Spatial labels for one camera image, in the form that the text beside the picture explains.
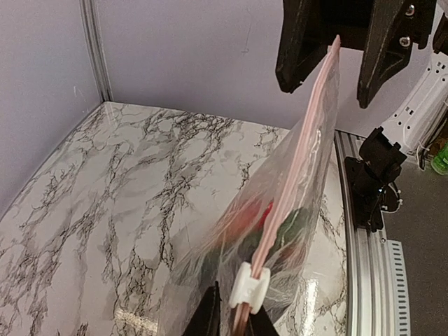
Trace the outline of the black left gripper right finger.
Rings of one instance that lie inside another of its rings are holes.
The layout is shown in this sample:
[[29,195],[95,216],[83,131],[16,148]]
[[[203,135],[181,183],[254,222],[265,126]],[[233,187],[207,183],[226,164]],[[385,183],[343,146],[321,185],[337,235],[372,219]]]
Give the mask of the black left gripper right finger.
[[246,336],[277,336],[277,331],[263,306],[257,314],[249,314]]

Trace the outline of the green toy cucumber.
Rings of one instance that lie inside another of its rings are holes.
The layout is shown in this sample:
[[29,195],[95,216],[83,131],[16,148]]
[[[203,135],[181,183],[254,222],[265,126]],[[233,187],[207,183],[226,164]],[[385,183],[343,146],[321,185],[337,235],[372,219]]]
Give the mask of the green toy cucumber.
[[[271,255],[280,250],[285,250],[286,252],[294,249],[302,238],[302,235],[305,233],[310,218],[311,211],[307,208],[300,207],[299,209],[292,210],[284,222],[279,226],[274,245],[269,250],[268,257],[270,258]],[[261,231],[256,232],[253,230],[244,238],[241,250],[253,253],[258,247],[261,236]]]

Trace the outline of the clear zip top bag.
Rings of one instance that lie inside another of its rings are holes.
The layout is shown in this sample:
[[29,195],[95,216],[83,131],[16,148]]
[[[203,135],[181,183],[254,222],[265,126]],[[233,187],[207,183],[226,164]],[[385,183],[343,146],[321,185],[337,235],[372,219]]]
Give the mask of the clear zip top bag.
[[[215,223],[195,220],[174,238],[176,262],[164,286],[159,335],[187,335],[187,326],[208,287],[220,288],[220,335],[246,335],[249,314],[263,306],[273,325],[298,291],[312,242],[333,147],[339,94],[341,41],[328,49],[304,117],[287,133]],[[256,250],[241,250],[269,202]],[[250,224],[244,215],[261,203]],[[300,207],[311,218],[294,249],[268,257],[279,226]]]

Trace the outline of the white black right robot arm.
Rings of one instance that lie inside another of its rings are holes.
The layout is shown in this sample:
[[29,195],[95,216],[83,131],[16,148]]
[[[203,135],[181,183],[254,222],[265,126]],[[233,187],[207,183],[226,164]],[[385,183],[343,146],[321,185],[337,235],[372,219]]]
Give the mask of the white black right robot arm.
[[344,161],[353,224],[376,232],[380,213],[398,208],[393,191],[402,163],[421,151],[447,108],[447,16],[434,23],[446,1],[285,1],[276,79],[292,93],[340,38],[363,54],[356,97],[366,108],[387,80],[410,62],[413,48],[433,47],[419,82],[387,120],[362,143],[358,158]]

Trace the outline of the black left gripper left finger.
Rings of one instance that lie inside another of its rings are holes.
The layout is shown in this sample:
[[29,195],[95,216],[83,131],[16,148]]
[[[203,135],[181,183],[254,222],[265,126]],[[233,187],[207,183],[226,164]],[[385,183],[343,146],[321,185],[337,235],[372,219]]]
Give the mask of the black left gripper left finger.
[[187,336],[219,336],[221,295],[218,282],[207,288],[188,326]]

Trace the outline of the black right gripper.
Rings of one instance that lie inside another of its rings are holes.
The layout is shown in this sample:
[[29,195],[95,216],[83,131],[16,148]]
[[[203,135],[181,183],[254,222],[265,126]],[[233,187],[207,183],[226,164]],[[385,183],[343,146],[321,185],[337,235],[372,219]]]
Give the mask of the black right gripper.
[[367,108],[387,80],[410,61],[412,45],[428,43],[435,1],[283,1],[276,61],[282,92],[292,94],[326,56],[334,35],[342,47],[362,50],[357,100]]

